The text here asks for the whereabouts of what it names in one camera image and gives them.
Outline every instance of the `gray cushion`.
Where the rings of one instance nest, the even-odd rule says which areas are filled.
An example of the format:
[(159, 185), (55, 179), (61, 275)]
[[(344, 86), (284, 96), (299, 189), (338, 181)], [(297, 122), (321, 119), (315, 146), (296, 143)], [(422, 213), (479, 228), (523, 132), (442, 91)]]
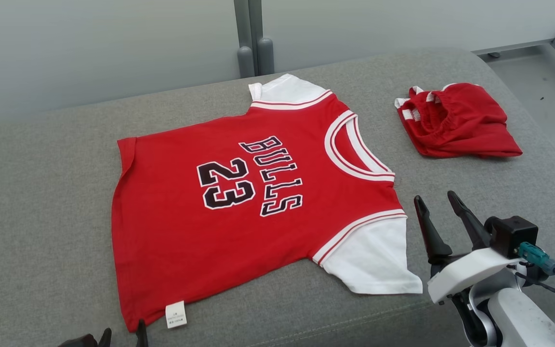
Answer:
[[(449, 189), (480, 219), (521, 215), (538, 224), (539, 244), (555, 257), (555, 148), (475, 55), (422, 49), (294, 74), (330, 88), (359, 114), (368, 147), (397, 173), (396, 190), (410, 216), (409, 268), (424, 282), (429, 265), (412, 206), (417, 194), (456, 253), (469, 250), (469, 239), (447, 202)], [(0, 346), (56, 346), (86, 333), (99, 336), (106, 327), (115, 346), (134, 346), (136, 336), (119, 312), (110, 239), (120, 174), (115, 141), (243, 114), (251, 101), (247, 84), (273, 78), (130, 97), (0, 125)], [(395, 97), (406, 97), (413, 85), (430, 90), (460, 81), (484, 86), (506, 110), (523, 156), (434, 160), (416, 152)], [(555, 294), (527, 293), (555, 319)], [(167, 330), (164, 320), (148, 327), (151, 347), (467, 345), (452, 306), (432, 305), (427, 294), (353, 294), (310, 261), (186, 310), (185, 327)]]

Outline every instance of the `care label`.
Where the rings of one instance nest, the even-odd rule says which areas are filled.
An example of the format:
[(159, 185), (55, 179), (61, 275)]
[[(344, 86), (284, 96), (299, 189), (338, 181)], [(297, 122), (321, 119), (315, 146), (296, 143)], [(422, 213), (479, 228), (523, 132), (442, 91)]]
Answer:
[(187, 324), (183, 301), (179, 301), (178, 303), (174, 303), (166, 307), (166, 324), (168, 329)]

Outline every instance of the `robotic arm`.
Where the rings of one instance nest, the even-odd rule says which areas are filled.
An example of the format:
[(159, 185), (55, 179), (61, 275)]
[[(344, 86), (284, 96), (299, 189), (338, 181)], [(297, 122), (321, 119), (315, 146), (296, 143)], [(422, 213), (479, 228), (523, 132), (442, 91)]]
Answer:
[(535, 246), (538, 227), (518, 216), (490, 217), (483, 226), (456, 193), (447, 195), (472, 252), (453, 255), (423, 199), (414, 198), (431, 265), (427, 284), (432, 301), (443, 305), (451, 300), (473, 347), (555, 347), (555, 324), (522, 292), (555, 274), (555, 261)]

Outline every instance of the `teal connector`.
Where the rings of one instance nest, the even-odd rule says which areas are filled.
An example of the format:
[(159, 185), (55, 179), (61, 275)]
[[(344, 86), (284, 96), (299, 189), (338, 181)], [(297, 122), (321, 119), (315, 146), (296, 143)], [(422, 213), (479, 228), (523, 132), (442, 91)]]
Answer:
[(539, 266), (548, 276), (555, 275), (555, 260), (551, 259), (541, 248), (528, 242), (522, 242), (517, 250), (517, 255), (526, 259), (527, 262)]

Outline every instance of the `white partition panel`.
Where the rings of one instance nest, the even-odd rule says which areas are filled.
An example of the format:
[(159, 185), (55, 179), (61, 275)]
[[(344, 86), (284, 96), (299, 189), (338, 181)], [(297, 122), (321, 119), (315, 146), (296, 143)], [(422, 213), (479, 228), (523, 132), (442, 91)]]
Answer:
[(550, 40), (550, 0), (264, 0), (275, 71), (405, 48), (469, 51)]
[(0, 0), (0, 120), (237, 79), (232, 0)]

